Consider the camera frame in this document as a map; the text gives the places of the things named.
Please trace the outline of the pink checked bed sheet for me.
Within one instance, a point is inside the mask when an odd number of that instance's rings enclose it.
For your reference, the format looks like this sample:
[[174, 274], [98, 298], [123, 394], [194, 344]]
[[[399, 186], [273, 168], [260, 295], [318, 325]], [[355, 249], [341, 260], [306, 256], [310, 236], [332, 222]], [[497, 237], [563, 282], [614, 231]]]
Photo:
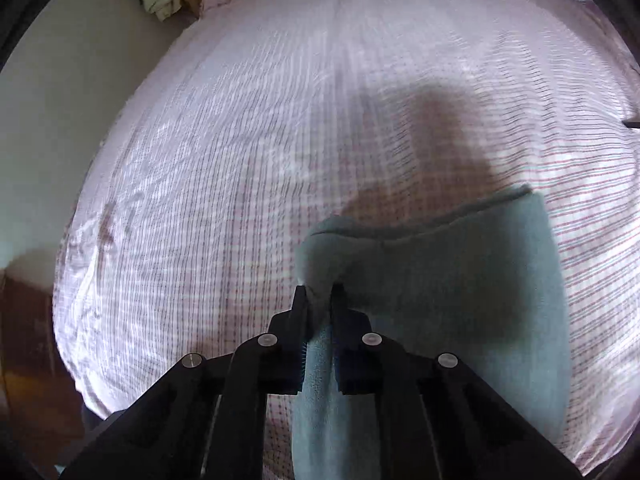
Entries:
[[261, 333], [321, 222], [417, 228], [528, 188], [566, 300], [555, 445], [592, 471], [639, 421], [638, 113], [638, 65], [585, 2], [233, 0], [92, 163], [55, 271], [62, 360], [105, 418]]

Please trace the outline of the light blue pants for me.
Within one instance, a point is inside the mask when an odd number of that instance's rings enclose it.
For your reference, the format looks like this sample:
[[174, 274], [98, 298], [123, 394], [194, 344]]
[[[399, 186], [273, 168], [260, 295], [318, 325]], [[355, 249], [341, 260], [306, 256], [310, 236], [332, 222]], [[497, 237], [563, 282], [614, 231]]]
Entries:
[[[311, 336], [294, 403], [299, 479], [573, 479], [566, 300], [544, 201], [511, 188], [425, 226], [321, 222], [297, 251]], [[330, 296], [400, 344], [390, 391], [337, 389]]]

